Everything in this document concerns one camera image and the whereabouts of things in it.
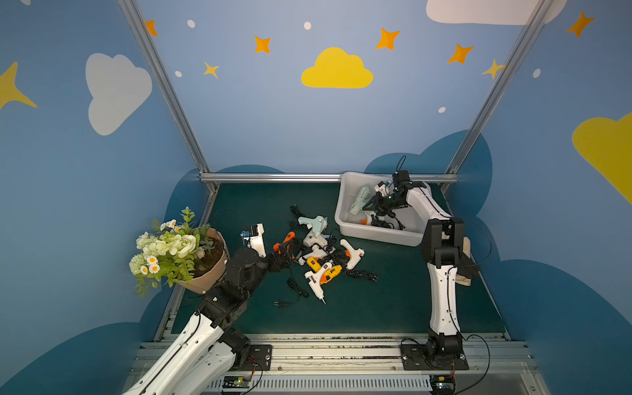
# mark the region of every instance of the artificial flower bouquet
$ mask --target artificial flower bouquet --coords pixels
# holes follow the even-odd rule
[[[161,224],[154,219],[156,234],[145,232],[136,239],[136,248],[142,253],[134,255],[130,261],[130,270],[138,279],[136,289],[141,297],[147,295],[149,286],[158,288],[158,282],[166,278],[169,287],[182,283],[198,293],[209,289],[224,274],[224,240],[208,224],[193,227],[195,213],[188,207],[182,210],[184,222],[177,224],[175,219]],[[212,270],[218,262],[222,268]],[[193,285],[192,280],[214,271],[214,281],[205,288]]]

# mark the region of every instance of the yellow star decal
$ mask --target yellow star decal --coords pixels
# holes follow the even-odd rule
[[[147,31],[149,32],[149,34],[151,35],[155,35],[156,37],[158,37],[158,33],[156,33],[156,29],[154,27],[156,21],[146,21],[145,24],[147,25]]]
[[[217,68],[219,66],[215,66],[215,67],[211,67],[209,66],[208,63],[204,62],[204,64],[206,64],[206,71],[204,72],[204,74],[213,74],[215,76],[215,78],[217,78],[217,74],[215,74],[215,70],[217,70]]]
[[[494,59],[494,64],[492,65],[492,67],[490,67],[489,70],[487,70],[483,74],[491,74],[492,75],[492,79],[495,80],[496,79],[496,73],[498,73],[498,70],[500,70],[503,67],[505,67],[504,64],[501,64],[499,66],[498,64],[496,64],[496,59]]]
[[[270,49],[268,48],[268,45],[270,45],[270,39],[260,39],[259,37],[255,37],[255,40],[257,40],[257,49],[255,52],[263,51],[270,53]]]
[[[377,44],[377,47],[375,47],[375,49],[388,48],[392,51],[393,44],[395,43],[395,37],[397,37],[398,34],[399,32],[389,33],[386,30],[382,29],[382,39]]]
[[[0,109],[8,102],[21,102],[31,107],[37,107],[28,97],[24,96],[15,87],[15,75],[18,73],[18,62],[13,62],[11,66],[0,75]]]
[[[579,37],[582,30],[584,30],[584,28],[594,20],[595,18],[586,18],[586,16],[584,16],[584,12],[582,11],[580,17],[577,19],[577,22],[575,22],[575,24],[571,26],[567,32],[573,32],[575,33],[575,37]]]
[[[454,55],[448,60],[448,63],[459,62],[463,64],[465,62],[465,57],[470,51],[474,49],[474,47],[463,48],[459,44],[456,44],[456,49],[454,50]]]

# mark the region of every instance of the mounting plate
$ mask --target mounting plate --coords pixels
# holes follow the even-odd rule
[[[404,370],[452,370],[452,362],[454,362],[455,370],[469,370],[468,361],[461,358],[447,359],[445,363],[441,365],[429,364],[423,357],[425,351],[425,345],[417,344],[402,344],[399,346],[401,351],[401,362],[404,365]]]
[[[271,344],[251,344],[250,354],[248,355],[252,355],[257,363],[261,365],[261,367],[257,366],[257,370],[265,370],[266,372],[270,370],[270,360],[272,359]],[[252,365],[252,362],[246,361],[246,365],[240,368],[240,370],[252,370]]]

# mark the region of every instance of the robotic arm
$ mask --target robotic arm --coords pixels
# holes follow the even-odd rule
[[[432,198],[430,186],[411,181],[408,171],[396,171],[389,186],[390,193],[377,192],[363,210],[394,218],[393,210],[410,206],[426,222],[421,247],[430,273],[432,315],[423,351],[427,363],[424,370],[435,370],[448,360],[459,362],[457,369],[467,369],[454,292],[457,271],[461,269],[469,277],[464,269],[473,264],[463,253],[463,220],[445,212]]]
[[[206,292],[182,333],[124,395],[197,395],[246,363],[250,340],[230,327],[267,273],[263,232],[261,224],[242,232],[247,247],[228,260],[224,276]]]

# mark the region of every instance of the dark green table surface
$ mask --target dark green table surface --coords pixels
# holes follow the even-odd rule
[[[210,223],[222,233],[228,250],[234,253],[242,246],[239,236],[243,221],[230,211],[240,213],[249,224],[264,225],[266,251],[283,241],[292,230],[287,222],[296,220],[289,206],[297,204],[309,217],[328,216],[325,233],[338,228],[334,220],[339,184],[223,184],[213,206]],[[435,199],[445,207],[441,193],[433,189]],[[304,227],[295,228],[301,239]],[[323,285],[327,305],[316,299],[304,280],[306,266],[293,266],[295,279],[310,293],[290,307],[273,305],[276,300],[294,301],[296,292],[286,281],[285,269],[266,275],[248,309],[233,327],[244,333],[426,333],[431,313],[430,276],[421,258],[420,247],[407,247],[378,241],[346,238],[354,248],[362,248],[365,256],[356,269],[372,270],[379,275],[376,283],[338,275]],[[187,291],[172,331],[179,333],[201,298]],[[500,316],[480,279],[469,287],[457,285],[456,300],[462,332],[504,332]]]

